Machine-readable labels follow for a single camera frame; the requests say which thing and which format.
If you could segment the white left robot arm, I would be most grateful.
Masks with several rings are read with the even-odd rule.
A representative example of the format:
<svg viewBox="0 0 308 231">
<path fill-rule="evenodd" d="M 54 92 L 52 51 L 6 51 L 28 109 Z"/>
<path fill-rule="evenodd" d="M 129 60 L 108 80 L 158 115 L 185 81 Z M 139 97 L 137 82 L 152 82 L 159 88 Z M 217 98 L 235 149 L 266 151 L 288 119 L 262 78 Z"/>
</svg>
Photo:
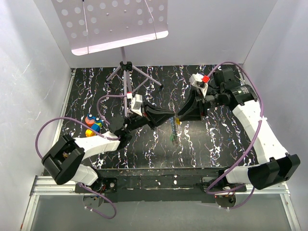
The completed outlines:
<svg viewBox="0 0 308 231">
<path fill-rule="evenodd" d="M 110 119 L 108 131 L 93 136 L 73 138 L 63 135 L 42 157 L 41 162 L 58 185 L 74 181 L 85 185 L 91 192 L 98 192 L 102 178 L 97 170 L 82 161 L 91 156 L 124 148 L 131 140 L 131 132 L 148 125 L 154 129 L 175 115 L 174 111 L 157 108 L 147 102 L 141 104 L 141 113 L 128 117 L 116 115 Z"/>
</svg>

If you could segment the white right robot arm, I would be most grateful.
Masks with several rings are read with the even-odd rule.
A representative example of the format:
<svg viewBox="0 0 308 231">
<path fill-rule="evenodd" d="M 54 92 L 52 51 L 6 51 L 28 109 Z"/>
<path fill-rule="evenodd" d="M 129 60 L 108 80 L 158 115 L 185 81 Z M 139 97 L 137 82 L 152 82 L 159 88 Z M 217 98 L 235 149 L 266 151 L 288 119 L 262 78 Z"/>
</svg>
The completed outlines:
<svg viewBox="0 0 308 231">
<path fill-rule="evenodd" d="M 262 190 L 269 186 L 288 181 L 300 165 L 296 154 L 289 154 L 281 145 L 263 116 L 263 105 L 250 85 L 240 84 L 232 68 L 213 73 L 215 88 L 209 90 L 210 78 L 193 74 L 188 100 L 178 112 L 181 122 L 200 121 L 207 111 L 218 106 L 227 106 L 242 124 L 257 155 L 257 165 L 235 166 L 221 170 L 218 178 L 206 187 L 218 186 L 229 191 L 234 186 L 251 184 Z"/>
</svg>

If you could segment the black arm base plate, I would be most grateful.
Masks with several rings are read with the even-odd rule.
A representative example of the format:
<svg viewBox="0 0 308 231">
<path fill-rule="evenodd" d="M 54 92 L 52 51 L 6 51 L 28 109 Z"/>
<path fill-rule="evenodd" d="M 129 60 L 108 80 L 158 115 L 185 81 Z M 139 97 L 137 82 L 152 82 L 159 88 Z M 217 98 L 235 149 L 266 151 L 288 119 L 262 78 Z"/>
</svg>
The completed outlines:
<svg viewBox="0 0 308 231">
<path fill-rule="evenodd" d="M 112 202 L 200 201 L 214 203 L 205 187 L 214 181 L 220 167 L 98 169 L 90 189 Z"/>
</svg>

